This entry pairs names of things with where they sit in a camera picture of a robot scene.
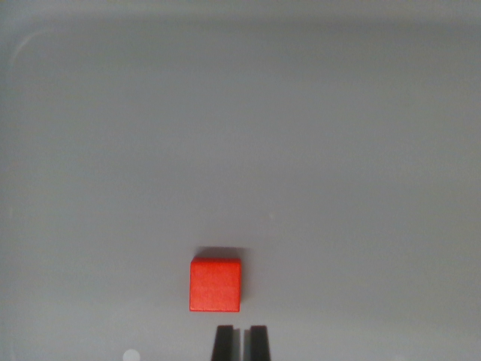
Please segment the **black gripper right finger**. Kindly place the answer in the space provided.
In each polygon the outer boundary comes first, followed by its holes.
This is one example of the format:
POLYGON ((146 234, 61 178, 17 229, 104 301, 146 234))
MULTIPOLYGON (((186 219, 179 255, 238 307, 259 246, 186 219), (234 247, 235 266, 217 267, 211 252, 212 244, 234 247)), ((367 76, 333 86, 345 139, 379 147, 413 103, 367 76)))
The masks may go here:
POLYGON ((244 332, 243 360, 271 361, 267 326, 251 326, 244 332))

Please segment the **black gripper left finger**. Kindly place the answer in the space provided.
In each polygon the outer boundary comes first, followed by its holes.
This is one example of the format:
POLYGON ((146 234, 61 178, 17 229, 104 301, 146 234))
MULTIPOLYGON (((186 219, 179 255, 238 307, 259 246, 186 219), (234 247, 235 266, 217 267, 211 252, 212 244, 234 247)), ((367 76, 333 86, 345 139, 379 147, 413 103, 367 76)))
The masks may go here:
POLYGON ((240 330, 233 325, 221 325, 216 328, 211 361, 239 361, 241 359, 240 330))

